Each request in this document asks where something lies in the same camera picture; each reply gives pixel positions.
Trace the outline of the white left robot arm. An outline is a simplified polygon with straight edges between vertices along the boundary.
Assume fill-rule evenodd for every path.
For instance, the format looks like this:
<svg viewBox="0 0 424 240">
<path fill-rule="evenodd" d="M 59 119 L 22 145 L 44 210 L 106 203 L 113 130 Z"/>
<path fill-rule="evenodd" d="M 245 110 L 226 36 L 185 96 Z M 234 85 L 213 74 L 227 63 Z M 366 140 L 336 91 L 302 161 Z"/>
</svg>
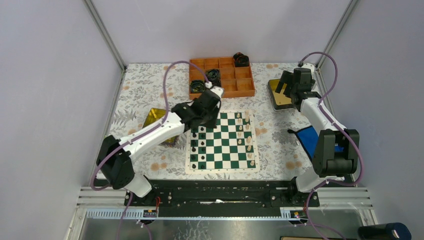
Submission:
<svg viewBox="0 0 424 240">
<path fill-rule="evenodd" d="M 133 161 L 165 140 L 199 126 L 214 128 L 221 108 L 224 89 L 213 86 L 198 98 L 175 105 L 156 122 L 128 136 L 107 136 L 98 153 L 95 173 L 101 171 L 107 186 L 135 194 L 144 206 L 152 204 L 155 192 L 145 176 L 135 173 Z"/>
</svg>

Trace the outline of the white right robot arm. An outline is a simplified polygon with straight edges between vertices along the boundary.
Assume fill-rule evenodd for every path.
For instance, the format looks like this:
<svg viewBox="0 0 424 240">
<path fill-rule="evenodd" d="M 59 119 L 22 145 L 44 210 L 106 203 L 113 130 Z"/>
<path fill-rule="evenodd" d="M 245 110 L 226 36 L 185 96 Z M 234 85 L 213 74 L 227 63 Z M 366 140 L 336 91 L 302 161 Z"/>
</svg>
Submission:
<svg viewBox="0 0 424 240">
<path fill-rule="evenodd" d="M 297 67 L 284 70 L 275 89 L 290 98 L 293 106 L 302 113 L 317 134 L 317 143 L 311 156 L 312 167 L 295 177 L 294 188 L 287 191 L 287 201 L 301 205 L 309 192 L 321 183 L 340 182 L 341 178 L 354 174 L 359 160 L 359 133 L 347 129 L 335 119 L 323 103 L 321 95 L 312 90 L 315 81 L 312 70 Z"/>
</svg>

